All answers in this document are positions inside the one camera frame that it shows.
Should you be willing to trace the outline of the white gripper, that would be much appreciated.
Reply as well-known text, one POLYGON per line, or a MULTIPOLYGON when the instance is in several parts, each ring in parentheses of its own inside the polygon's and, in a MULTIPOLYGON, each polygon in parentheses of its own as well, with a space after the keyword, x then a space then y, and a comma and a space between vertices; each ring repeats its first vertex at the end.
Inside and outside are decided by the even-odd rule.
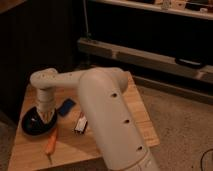
POLYGON ((54 100, 41 101, 37 99, 36 111, 44 123, 49 123, 54 115, 55 101, 54 100))

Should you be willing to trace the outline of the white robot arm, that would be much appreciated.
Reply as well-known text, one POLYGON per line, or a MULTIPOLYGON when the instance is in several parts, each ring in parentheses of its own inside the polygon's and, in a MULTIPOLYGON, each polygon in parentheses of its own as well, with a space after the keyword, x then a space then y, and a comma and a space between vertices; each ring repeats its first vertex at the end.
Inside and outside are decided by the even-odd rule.
POLYGON ((128 76, 122 69, 98 67, 59 73, 49 68, 33 73, 30 83, 37 89, 37 112, 45 123, 52 119, 54 89, 77 90, 81 110, 108 169, 159 171, 123 98, 128 76))

